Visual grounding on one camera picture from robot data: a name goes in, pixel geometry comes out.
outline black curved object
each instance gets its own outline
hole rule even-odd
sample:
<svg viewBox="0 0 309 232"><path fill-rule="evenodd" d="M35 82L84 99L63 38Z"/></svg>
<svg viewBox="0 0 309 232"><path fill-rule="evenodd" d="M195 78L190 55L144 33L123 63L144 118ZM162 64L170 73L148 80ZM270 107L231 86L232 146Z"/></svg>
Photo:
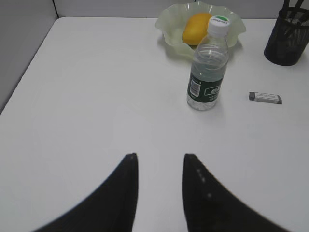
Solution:
<svg viewBox="0 0 309 232"><path fill-rule="evenodd" d="M233 196L196 155L184 156L183 207L189 232L287 232Z"/></svg>
<svg viewBox="0 0 309 232"><path fill-rule="evenodd" d="M131 232L138 198L138 159L126 155L75 208L35 232Z"/></svg>

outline pen holder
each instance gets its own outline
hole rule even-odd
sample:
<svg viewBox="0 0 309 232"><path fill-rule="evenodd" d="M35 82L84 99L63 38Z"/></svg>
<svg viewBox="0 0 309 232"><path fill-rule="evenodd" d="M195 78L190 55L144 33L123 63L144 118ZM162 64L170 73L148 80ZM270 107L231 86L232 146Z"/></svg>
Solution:
<svg viewBox="0 0 309 232"><path fill-rule="evenodd" d="M307 10L289 7L279 11L279 17L266 45L265 57L278 65L290 66L298 62L309 41L309 19Z"/></svg>

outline green label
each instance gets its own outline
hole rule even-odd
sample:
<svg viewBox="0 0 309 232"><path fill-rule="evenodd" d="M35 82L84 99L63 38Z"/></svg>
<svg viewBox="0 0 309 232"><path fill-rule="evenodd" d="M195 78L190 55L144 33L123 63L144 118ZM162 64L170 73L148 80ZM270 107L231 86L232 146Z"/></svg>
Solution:
<svg viewBox="0 0 309 232"><path fill-rule="evenodd" d="M225 17L223 17L223 16L216 16L216 18L218 18L218 19L221 19L221 20L223 20L223 21L228 22L228 19L227 19L227 18L225 18Z"/></svg>
<svg viewBox="0 0 309 232"><path fill-rule="evenodd" d="M214 82L201 81L190 74L189 96L197 102L212 102L217 99L222 79Z"/></svg>

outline eraser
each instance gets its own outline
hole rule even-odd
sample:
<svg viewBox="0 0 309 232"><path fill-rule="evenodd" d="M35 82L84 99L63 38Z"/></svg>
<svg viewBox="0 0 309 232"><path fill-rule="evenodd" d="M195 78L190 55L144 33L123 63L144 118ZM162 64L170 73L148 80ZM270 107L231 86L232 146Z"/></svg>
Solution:
<svg viewBox="0 0 309 232"><path fill-rule="evenodd" d="M249 92L249 99L256 102L260 101L282 105L282 98L275 94Z"/></svg>

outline gray wall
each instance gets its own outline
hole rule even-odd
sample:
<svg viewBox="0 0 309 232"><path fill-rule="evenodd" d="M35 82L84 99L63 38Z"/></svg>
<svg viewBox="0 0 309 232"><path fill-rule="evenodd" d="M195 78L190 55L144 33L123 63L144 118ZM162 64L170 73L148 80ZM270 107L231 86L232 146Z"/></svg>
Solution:
<svg viewBox="0 0 309 232"><path fill-rule="evenodd" d="M165 8L188 0L55 0L59 16L158 17Z"/></svg>
<svg viewBox="0 0 309 232"><path fill-rule="evenodd" d="M175 3L194 0L55 0L59 16L158 17ZM242 18L276 18L283 0L203 0L208 4L226 6ZM309 0L303 6L309 8Z"/></svg>
<svg viewBox="0 0 309 232"><path fill-rule="evenodd" d="M0 113L55 20L52 0L0 0Z"/></svg>

